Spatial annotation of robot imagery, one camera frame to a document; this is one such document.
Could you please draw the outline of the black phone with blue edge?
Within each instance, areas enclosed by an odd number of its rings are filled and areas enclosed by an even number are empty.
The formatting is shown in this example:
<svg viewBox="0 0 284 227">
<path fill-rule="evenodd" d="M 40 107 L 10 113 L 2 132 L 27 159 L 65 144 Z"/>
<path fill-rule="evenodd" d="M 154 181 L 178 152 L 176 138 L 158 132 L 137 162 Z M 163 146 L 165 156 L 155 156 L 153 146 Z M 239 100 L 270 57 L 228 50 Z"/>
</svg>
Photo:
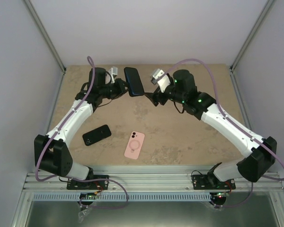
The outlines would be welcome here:
<svg viewBox="0 0 284 227">
<path fill-rule="evenodd" d="M 128 84 L 129 95 L 131 97 L 143 96 L 144 88 L 138 70 L 136 68 L 125 67 L 124 75 Z"/>
</svg>

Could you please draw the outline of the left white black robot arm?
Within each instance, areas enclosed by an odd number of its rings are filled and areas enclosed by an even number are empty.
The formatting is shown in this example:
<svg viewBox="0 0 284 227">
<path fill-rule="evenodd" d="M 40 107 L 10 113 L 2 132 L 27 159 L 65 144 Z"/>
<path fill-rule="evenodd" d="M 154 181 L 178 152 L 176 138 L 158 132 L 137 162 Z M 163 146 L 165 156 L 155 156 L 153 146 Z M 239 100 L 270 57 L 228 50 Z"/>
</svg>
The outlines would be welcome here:
<svg viewBox="0 0 284 227">
<path fill-rule="evenodd" d="M 93 169 L 74 162 L 68 147 L 81 125 L 102 105 L 103 99 L 114 100 L 128 91 L 127 83 L 117 78 L 117 74 L 116 67 L 91 69 L 88 82 L 82 85 L 67 114 L 46 135 L 36 136 L 36 180 L 42 181 L 37 173 L 44 170 L 53 176 L 76 179 L 84 189 L 93 186 Z"/>
</svg>

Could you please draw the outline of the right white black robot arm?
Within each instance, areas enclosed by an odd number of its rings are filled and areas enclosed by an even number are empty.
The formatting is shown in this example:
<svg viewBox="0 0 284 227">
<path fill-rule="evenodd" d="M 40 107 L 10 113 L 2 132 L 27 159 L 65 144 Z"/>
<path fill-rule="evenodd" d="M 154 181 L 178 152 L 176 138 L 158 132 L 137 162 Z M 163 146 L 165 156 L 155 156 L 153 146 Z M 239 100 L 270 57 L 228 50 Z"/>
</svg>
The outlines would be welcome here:
<svg viewBox="0 0 284 227">
<path fill-rule="evenodd" d="M 158 87 L 152 93 L 145 93 L 145 96 L 155 106 L 164 105 L 168 100 L 182 104 L 181 113 L 187 112 L 212 126 L 242 154 L 242 158 L 218 163 L 209 171 L 207 179 L 210 187 L 218 189 L 233 178 L 245 178 L 255 183 L 275 163 L 276 140 L 252 132 L 219 107 L 212 96 L 198 91 L 194 76 L 188 70 L 177 70 L 170 76 L 156 69 L 151 81 Z"/>
</svg>

